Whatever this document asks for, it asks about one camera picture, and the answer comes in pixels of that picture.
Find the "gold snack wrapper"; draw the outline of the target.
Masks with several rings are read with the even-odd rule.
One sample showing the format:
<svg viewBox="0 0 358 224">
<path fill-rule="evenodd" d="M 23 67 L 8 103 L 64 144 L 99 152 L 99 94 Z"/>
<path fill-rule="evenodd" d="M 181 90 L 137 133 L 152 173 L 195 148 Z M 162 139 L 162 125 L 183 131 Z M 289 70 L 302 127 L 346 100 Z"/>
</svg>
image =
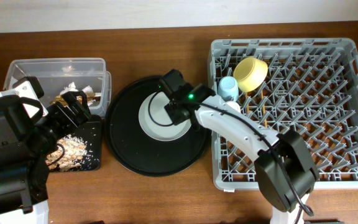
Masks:
<svg viewBox="0 0 358 224">
<path fill-rule="evenodd" d="M 88 106 L 93 106 L 97 101 L 101 100 L 101 93 L 87 93 L 86 94 L 87 97 L 87 105 Z M 60 102 L 63 106 L 67 106 L 68 103 L 59 95 L 56 96 L 51 102 L 52 103 L 56 103 L 56 102 Z"/>
</svg>

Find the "white napkin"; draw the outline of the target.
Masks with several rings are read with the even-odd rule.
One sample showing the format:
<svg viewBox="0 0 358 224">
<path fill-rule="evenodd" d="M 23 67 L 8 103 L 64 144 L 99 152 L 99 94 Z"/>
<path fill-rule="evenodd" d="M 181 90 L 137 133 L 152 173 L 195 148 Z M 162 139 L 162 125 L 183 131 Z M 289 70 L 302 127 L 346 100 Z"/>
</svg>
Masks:
<svg viewBox="0 0 358 224">
<path fill-rule="evenodd" d="M 94 96 L 95 92 L 93 89 L 88 85 L 81 89 L 83 93 L 85 93 L 87 96 Z M 69 91 L 78 91 L 76 88 L 75 82 L 71 82 L 68 86 L 64 87 L 63 90 L 60 92 L 60 95 L 63 95 L 64 93 L 67 93 Z"/>
</svg>

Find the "yellow bowl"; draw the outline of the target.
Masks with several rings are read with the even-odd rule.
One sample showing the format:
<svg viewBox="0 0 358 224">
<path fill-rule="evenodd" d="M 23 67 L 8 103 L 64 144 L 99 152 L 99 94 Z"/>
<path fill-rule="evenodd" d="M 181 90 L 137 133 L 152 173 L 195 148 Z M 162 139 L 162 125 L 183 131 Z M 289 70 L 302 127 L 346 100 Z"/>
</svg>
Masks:
<svg viewBox="0 0 358 224">
<path fill-rule="evenodd" d="M 268 70 L 268 65 L 263 60 L 247 57 L 237 64 L 233 77 L 237 80 L 241 91 L 250 92 L 264 82 Z"/>
</svg>

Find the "food scraps and rice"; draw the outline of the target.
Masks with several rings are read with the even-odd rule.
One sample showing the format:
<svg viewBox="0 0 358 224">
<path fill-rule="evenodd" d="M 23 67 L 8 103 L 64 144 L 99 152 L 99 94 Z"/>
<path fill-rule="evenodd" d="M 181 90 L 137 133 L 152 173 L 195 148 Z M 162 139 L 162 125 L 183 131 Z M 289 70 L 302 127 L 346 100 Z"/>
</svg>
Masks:
<svg viewBox="0 0 358 224">
<path fill-rule="evenodd" d="M 72 134 L 57 142 L 57 150 L 49 154 L 45 162 L 51 172 L 77 172 L 98 169 L 100 150 L 91 142 Z"/>
</svg>

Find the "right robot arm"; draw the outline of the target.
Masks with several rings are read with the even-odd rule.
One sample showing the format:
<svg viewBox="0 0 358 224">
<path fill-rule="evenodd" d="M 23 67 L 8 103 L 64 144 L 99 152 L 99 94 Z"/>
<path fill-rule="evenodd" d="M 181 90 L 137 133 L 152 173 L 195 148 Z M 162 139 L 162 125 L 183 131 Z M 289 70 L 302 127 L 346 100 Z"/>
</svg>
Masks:
<svg viewBox="0 0 358 224">
<path fill-rule="evenodd" d="M 260 193 L 273 207 L 271 223 L 300 223 L 304 214 L 314 216 L 306 201 L 319 173 L 299 133 L 262 126 L 206 85 L 193 87 L 179 70 L 161 76 L 158 88 L 168 98 L 164 109 L 173 125 L 190 120 L 214 131 L 253 162 Z"/>
</svg>

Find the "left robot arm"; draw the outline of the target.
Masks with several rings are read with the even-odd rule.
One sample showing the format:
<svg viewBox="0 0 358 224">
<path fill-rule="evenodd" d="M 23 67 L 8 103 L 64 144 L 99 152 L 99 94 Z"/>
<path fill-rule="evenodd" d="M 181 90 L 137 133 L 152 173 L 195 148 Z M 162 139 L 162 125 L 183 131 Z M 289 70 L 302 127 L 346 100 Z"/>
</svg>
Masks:
<svg viewBox="0 0 358 224">
<path fill-rule="evenodd" d="M 47 108 L 39 100 L 0 97 L 0 223 L 47 223 L 46 156 L 61 147 L 58 140 L 91 118 L 82 91 L 63 94 L 65 104 Z"/>
</svg>

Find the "blue cup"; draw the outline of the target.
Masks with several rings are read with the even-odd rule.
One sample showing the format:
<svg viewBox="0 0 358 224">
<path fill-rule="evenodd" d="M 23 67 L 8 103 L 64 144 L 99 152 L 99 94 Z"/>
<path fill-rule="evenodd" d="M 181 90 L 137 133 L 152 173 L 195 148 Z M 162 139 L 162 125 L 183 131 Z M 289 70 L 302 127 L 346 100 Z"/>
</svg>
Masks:
<svg viewBox="0 0 358 224">
<path fill-rule="evenodd" d="M 239 97 L 237 80 L 231 76 L 226 76 L 220 79 L 218 95 L 221 96 L 224 101 L 237 101 Z"/>
</svg>

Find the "pale grey plate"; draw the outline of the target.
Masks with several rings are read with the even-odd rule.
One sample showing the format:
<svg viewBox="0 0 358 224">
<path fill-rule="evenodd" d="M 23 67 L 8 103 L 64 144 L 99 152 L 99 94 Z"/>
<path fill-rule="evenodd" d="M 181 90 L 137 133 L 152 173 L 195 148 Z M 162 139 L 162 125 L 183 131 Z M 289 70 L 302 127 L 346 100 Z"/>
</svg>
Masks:
<svg viewBox="0 0 358 224">
<path fill-rule="evenodd" d="M 191 128 L 191 122 L 184 121 L 179 125 L 162 126 L 171 124 L 164 106 L 168 98 L 163 92 L 158 93 L 154 99 L 155 92 L 150 94 L 141 104 L 138 113 L 140 126 L 145 134 L 158 141 L 173 141 L 184 136 Z"/>
</svg>

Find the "pink cup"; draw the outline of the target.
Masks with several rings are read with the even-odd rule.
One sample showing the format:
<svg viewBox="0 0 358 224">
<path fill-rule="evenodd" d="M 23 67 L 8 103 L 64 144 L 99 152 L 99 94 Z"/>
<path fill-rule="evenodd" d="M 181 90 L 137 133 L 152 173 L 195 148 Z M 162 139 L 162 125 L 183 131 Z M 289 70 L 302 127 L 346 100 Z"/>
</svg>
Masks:
<svg viewBox="0 0 358 224">
<path fill-rule="evenodd" d="M 226 104 L 230 106 L 232 109 L 236 110 L 238 113 L 241 113 L 241 107 L 235 101 L 227 101 Z"/>
</svg>

